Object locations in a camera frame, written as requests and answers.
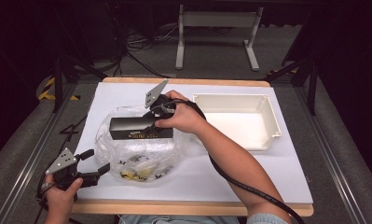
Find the sleeve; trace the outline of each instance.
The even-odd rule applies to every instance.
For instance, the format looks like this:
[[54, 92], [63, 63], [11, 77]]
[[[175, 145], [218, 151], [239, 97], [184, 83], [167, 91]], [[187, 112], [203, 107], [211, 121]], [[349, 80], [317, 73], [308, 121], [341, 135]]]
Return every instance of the sleeve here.
[[247, 224], [287, 224], [287, 222], [269, 213], [257, 213], [247, 219]]

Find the plastic bag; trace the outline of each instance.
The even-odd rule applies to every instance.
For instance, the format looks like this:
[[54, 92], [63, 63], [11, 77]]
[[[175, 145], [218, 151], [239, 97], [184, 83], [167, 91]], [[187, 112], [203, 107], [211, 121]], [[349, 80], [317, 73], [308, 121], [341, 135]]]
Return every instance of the plastic bag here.
[[118, 107], [102, 122], [95, 139], [99, 163], [110, 162], [110, 172], [117, 177], [151, 181], [170, 172], [180, 162], [181, 149], [189, 136], [173, 129], [173, 138], [113, 140], [109, 132], [111, 118], [141, 117], [148, 110], [142, 105]]

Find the person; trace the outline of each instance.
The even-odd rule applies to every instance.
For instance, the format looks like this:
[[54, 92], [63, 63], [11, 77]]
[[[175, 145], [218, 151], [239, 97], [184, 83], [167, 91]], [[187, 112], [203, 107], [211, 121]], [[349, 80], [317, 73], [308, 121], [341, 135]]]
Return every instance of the person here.
[[[166, 95], [171, 99], [188, 101], [177, 91], [169, 91]], [[195, 134], [227, 175], [282, 202], [279, 191], [258, 161], [243, 147], [218, 131], [192, 107], [177, 104], [171, 118], [157, 120], [155, 125], [160, 128], [175, 128], [184, 133]], [[46, 177], [46, 182], [53, 183], [53, 181], [52, 175]], [[82, 179], [78, 178], [66, 191], [51, 188], [46, 192], [49, 208], [46, 223], [67, 223], [73, 206], [73, 196], [81, 184]], [[290, 216], [273, 203], [231, 183], [229, 185], [247, 209], [248, 224], [291, 223]]]

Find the black cable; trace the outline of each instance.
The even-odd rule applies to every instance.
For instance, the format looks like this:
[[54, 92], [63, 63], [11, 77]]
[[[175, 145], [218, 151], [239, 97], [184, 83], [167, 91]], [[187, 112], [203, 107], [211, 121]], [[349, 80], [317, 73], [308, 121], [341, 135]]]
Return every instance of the black cable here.
[[[193, 107], [192, 104], [195, 104], [195, 103], [192, 103], [190, 101], [185, 101], [185, 100], [181, 100], [181, 99], [173, 99], [173, 101], [170, 101], [169, 103], [165, 104], [165, 105], [169, 105], [169, 104], [175, 104], [175, 103], [184, 103], [186, 105], [189, 105], [191, 107]], [[199, 109], [199, 108], [196, 108], [196, 107], [193, 107], [194, 109], [196, 110], [199, 110], [197, 111], [204, 119], [206, 119], [206, 117], [203, 115], [203, 112]], [[281, 208], [282, 210], [284, 210], [285, 212], [287, 212], [288, 214], [290, 214], [293, 218], [296, 219], [296, 221], [299, 223], [299, 224], [304, 224], [304, 221], [302, 220], [302, 218], [299, 216], [299, 214], [297, 214], [292, 208], [290, 208], [289, 206], [287, 206], [286, 204], [282, 203], [281, 201], [275, 199], [274, 197], [268, 195], [267, 193], [259, 190], [259, 189], [255, 189], [255, 188], [252, 188], [248, 185], [245, 185], [243, 184], [242, 182], [239, 182], [238, 180], [232, 178], [231, 176], [227, 175], [218, 165], [217, 163], [215, 163], [214, 159], [209, 155], [209, 159], [211, 160], [211, 163], [214, 167], [214, 169], [217, 171], [218, 174], [220, 174], [222, 177], [225, 178], [225, 180], [227, 180], [228, 182], [234, 184], [235, 186], [237, 186], [238, 188], [240, 189], [244, 189], [248, 192], [251, 192], [253, 193], [254, 195], [257, 195], [265, 200], [267, 200], [268, 202], [270, 203], [273, 203], [274, 205], [278, 206], [279, 208]]]
[[[107, 72], [108, 70], [114, 68], [117, 64], [119, 64], [119, 60], [115, 61], [114, 63], [110, 63], [110, 64], [108, 64], [108, 65], [102, 66], [102, 67], [93, 67], [93, 68], [95, 68], [96, 70], [98, 70], [98, 71], [100, 71], [100, 72]], [[80, 75], [90, 74], [89, 71], [84, 70], [84, 69], [76, 68], [76, 71], [77, 71], [78, 74], [80, 74]]]
[[66, 26], [64, 25], [64, 23], [63, 23], [63, 21], [62, 21], [62, 19], [61, 19], [61, 16], [59, 15], [59, 13], [58, 13], [57, 9], [55, 8], [54, 4], [51, 4], [51, 7], [52, 7], [52, 9], [53, 9], [54, 12], [55, 12], [55, 16], [56, 16], [56, 18], [58, 19], [58, 21], [60, 22], [61, 27], [62, 27], [63, 30], [66, 32], [68, 38], [69, 38], [70, 41], [72, 42], [72, 44], [73, 44], [73, 49], [76, 51], [76, 53], [77, 53], [78, 56], [83, 55], [83, 54], [78, 50], [78, 48], [75, 47], [75, 46], [77, 46], [77, 44], [76, 44], [75, 40], [72, 38], [72, 35], [70, 34], [69, 30], [68, 30], [68, 29], [66, 28]]
[[[169, 39], [171, 39], [171, 33], [173, 33], [173, 31], [175, 31], [177, 27], [174, 27], [172, 29], [168, 29], [168, 30], [165, 30], [165, 31], [158, 31], [157, 35], [154, 36], [153, 39], [147, 39], [147, 38], [136, 38], [134, 37], [132, 41], [127, 41], [127, 48], [130, 48], [130, 49], [135, 49], [135, 50], [130, 50], [131, 52], [135, 52], [135, 51], [139, 51], [141, 49], [143, 50], [148, 50], [148, 49], [152, 49], [154, 48], [157, 44], [160, 44], [160, 43], [164, 43], [166, 41], [168, 41]], [[134, 36], [136, 33], [134, 34], [129, 34], [128, 35], [128, 38], [129, 39], [131, 36]], [[140, 47], [135, 47], [135, 46], [132, 46], [133, 44], [141, 44]]]
[[217, 171], [218, 174], [220, 174], [222, 177], [225, 178], [225, 180], [227, 180], [228, 182], [234, 184], [235, 186], [237, 186], [238, 188], [240, 189], [244, 189], [248, 192], [251, 192], [253, 193], [254, 195], [257, 195], [265, 200], [267, 200], [268, 202], [270, 203], [273, 203], [274, 205], [280, 207], [282, 210], [284, 210], [285, 212], [287, 212], [288, 214], [290, 214], [293, 218], [296, 219], [296, 221], [299, 223], [299, 224], [304, 224], [304, 220], [302, 220], [302, 218], [299, 216], [299, 214], [297, 214], [293, 209], [291, 209], [289, 206], [287, 206], [285, 203], [282, 203], [281, 201], [275, 199], [274, 197], [268, 195], [267, 193], [261, 191], [261, 190], [258, 190], [258, 189], [255, 189], [255, 188], [252, 188], [248, 185], [245, 185], [243, 184], [242, 182], [239, 182], [238, 180], [230, 177], [229, 175], [227, 175], [218, 165], [217, 163], [215, 163], [215, 161], [213, 160], [213, 158], [209, 155], [209, 158], [211, 160], [211, 163], [214, 167], [214, 169]]
[[147, 69], [149, 72], [151, 72], [152, 74], [158, 76], [158, 77], [166, 77], [166, 78], [171, 78], [171, 77], [168, 77], [168, 76], [165, 76], [165, 75], [162, 75], [158, 72], [156, 72], [154, 69], [152, 69], [151, 67], [149, 67], [147, 64], [145, 63], [142, 63], [140, 62], [137, 58], [135, 58], [130, 52], [128, 52], [128, 55], [130, 55], [130, 57], [132, 59], [134, 59], [137, 63], [139, 63], [141, 66], [143, 66], [145, 69]]
[[69, 217], [69, 222], [70, 222], [70, 223], [74, 223], [74, 224], [82, 224], [82, 222], [79, 222], [79, 221], [77, 221], [77, 220], [75, 220], [75, 219], [72, 219], [72, 218], [70, 218], [70, 217]]
[[[72, 130], [68, 133], [68, 135], [66, 136], [66, 138], [63, 140], [63, 143], [60, 147], [60, 150], [58, 152], [58, 156], [61, 154], [61, 152], [63, 151], [63, 148], [64, 148], [64, 145], [66, 144], [66, 142], [68, 142], [68, 140], [70, 139], [70, 137], [72, 136], [72, 134], [75, 132], [76, 128], [87, 118], [87, 116], [85, 116], [84, 118], [82, 118], [76, 125], [73, 126]], [[55, 162], [55, 160], [57, 159], [54, 158], [47, 166], [46, 166], [46, 169], [44, 169], [44, 171], [46, 171], [49, 166], [51, 166], [51, 164], [53, 162]], [[36, 195], [34, 196], [34, 198], [37, 200], [37, 202], [39, 203], [40, 205], [40, 210], [36, 216], [36, 218], [34, 219], [34, 224], [37, 223], [38, 219], [40, 218], [41, 216], [41, 212], [43, 209], [46, 209], [48, 210], [48, 205], [47, 205], [47, 202], [46, 202], [46, 196], [45, 196], [45, 193], [47, 190], [49, 190], [50, 188], [52, 187], [55, 187], [56, 185], [53, 184], [53, 185], [50, 185], [48, 186], [43, 192], [41, 191], [41, 186], [44, 182], [44, 179], [46, 178], [46, 173], [43, 172], [43, 174], [40, 176], [40, 180], [38, 182], [38, 185], [37, 185], [37, 190], [36, 190]]]
[[213, 29], [207, 29], [207, 30], [213, 33], [216, 33], [216, 34], [227, 35], [233, 30], [233, 28], [232, 27], [214, 27]]
[[113, 77], [116, 76], [117, 71], [119, 71], [119, 75], [122, 77], [122, 70], [121, 70], [121, 64], [120, 63], [117, 65], [116, 70], [114, 70]]

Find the small box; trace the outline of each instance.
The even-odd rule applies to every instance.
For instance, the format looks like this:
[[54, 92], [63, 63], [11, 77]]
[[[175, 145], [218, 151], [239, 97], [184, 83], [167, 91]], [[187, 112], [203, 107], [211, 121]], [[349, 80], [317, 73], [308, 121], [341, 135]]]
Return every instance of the small box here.
[[157, 128], [156, 132], [145, 132], [158, 118], [111, 118], [109, 131], [113, 140], [173, 138], [172, 128]]
[[265, 94], [194, 94], [194, 102], [220, 132], [246, 150], [266, 150], [282, 136]]

